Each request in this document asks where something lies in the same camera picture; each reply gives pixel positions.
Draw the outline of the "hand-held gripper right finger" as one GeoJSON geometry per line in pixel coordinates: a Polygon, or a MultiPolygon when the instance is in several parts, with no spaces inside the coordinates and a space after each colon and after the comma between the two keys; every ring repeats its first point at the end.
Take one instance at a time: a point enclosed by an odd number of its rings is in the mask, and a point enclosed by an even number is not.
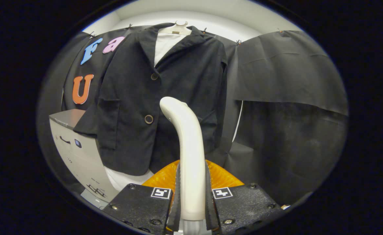
{"type": "Polygon", "coordinates": [[[283,217],[285,210],[256,183],[242,183],[206,161],[206,224],[214,235],[245,235],[283,217]]]}

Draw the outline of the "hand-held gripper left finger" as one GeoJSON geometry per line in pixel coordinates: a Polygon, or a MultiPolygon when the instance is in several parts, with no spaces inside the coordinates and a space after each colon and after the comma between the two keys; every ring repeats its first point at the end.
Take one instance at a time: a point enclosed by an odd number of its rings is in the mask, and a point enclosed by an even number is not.
{"type": "Polygon", "coordinates": [[[170,163],[143,184],[129,183],[103,209],[124,226],[155,235],[172,234],[180,221],[177,166],[170,163]]]}

